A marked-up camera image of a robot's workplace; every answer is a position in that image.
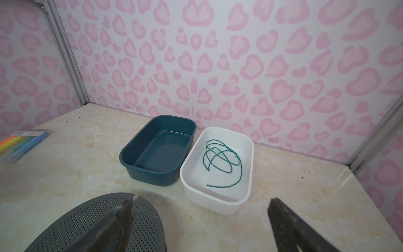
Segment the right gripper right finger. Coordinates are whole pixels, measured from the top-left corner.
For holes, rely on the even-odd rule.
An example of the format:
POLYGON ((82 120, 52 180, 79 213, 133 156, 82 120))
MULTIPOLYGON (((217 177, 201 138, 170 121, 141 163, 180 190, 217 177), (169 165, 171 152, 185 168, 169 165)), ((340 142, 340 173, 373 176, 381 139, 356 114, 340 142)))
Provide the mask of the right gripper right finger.
POLYGON ((267 214, 279 252, 338 251, 281 199, 271 199, 267 214))

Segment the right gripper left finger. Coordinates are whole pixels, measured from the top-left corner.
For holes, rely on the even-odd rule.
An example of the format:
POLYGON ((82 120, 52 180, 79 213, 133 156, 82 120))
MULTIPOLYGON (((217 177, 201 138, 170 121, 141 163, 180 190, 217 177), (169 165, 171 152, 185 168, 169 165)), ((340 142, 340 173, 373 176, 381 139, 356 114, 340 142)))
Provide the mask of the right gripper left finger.
POLYGON ((123 200, 94 228, 72 244, 68 252, 124 252, 132 228, 133 201, 123 200))

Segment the black perforated cable spool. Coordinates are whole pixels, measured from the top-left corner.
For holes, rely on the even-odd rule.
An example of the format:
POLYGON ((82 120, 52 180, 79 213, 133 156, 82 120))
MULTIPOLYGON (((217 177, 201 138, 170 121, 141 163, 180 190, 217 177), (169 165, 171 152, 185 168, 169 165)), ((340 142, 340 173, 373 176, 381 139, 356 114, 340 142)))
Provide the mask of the black perforated cable spool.
MULTIPOLYGON (((132 193, 111 193, 90 199, 57 219, 26 249, 27 252, 66 252, 90 232, 132 193)), ((132 204, 132 222, 127 252, 167 251, 162 221, 146 199, 138 197, 132 204)))

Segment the dark teal plastic tray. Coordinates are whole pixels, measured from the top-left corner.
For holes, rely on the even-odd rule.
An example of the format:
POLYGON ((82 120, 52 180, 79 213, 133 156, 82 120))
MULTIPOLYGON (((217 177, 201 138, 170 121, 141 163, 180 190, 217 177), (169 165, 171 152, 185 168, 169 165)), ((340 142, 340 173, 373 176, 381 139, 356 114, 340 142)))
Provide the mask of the dark teal plastic tray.
POLYGON ((147 123, 120 152, 120 163, 137 181, 169 186, 190 152, 196 123, 187 118, 160 115, 147 123))

